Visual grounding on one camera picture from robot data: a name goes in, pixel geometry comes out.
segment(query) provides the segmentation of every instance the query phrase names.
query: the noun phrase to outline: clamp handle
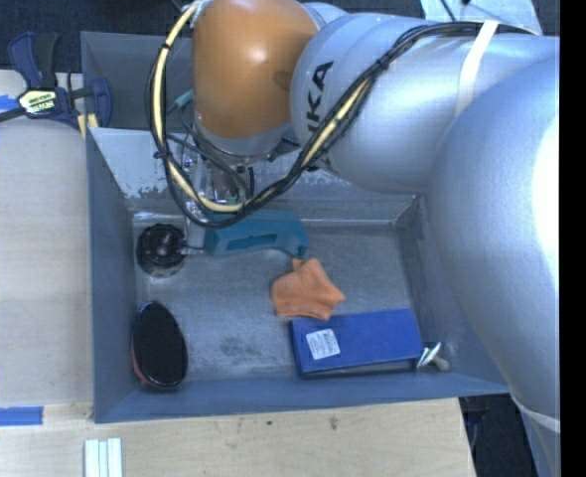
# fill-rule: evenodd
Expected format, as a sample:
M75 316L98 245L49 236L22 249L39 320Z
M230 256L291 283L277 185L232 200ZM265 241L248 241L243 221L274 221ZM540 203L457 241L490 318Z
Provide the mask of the clamp handle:
M53 56L59 41L58 34L25 32L8 45L8 55L26 82L26 88L53 88L57 86Z

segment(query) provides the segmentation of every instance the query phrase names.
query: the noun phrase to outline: wooden table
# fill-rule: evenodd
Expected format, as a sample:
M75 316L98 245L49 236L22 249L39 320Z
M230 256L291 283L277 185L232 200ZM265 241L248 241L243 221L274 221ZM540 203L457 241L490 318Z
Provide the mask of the wooden table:
M22 88L19 75L0 71L0 94ZM22 117L6 125L8 133L40 123ZM19 340L21 324L16 330ZM127 477L476 476L455 398L115 424L95 424L91 415L90 401L47 403L43 425L0 427L0 476L82 475L83 443L113 437L122 440Z

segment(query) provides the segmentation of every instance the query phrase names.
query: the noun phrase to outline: blue box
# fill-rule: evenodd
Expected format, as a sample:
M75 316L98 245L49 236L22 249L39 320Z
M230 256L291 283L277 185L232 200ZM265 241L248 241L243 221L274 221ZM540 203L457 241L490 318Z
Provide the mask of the blue box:
M289 329L301 377L410 371L423 353L410 308L292 320Z

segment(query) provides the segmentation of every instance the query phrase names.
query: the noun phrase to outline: orange cloth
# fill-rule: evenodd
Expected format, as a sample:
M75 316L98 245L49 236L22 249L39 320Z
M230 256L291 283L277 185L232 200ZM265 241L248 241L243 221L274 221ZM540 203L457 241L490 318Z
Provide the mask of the orange cloth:
M278 316L310 316L328 320L346 297L331 282L317 258L293 258L293 271L276 279L271 300Z

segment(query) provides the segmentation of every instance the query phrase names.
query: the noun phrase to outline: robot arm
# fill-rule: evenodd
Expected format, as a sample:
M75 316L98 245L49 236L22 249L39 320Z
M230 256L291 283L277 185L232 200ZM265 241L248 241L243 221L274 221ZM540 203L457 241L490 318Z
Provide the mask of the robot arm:
M425 195L454 292L558 475L559 40L294 0L214 0L194 24L192 144L236 173L282 140L298 145L291 169L255 194L232 174L205 183L234 188L195 187L168 145L164 65L194 12L168 36L151 85L158 156L186 217L233 225L318 167L372 191Z

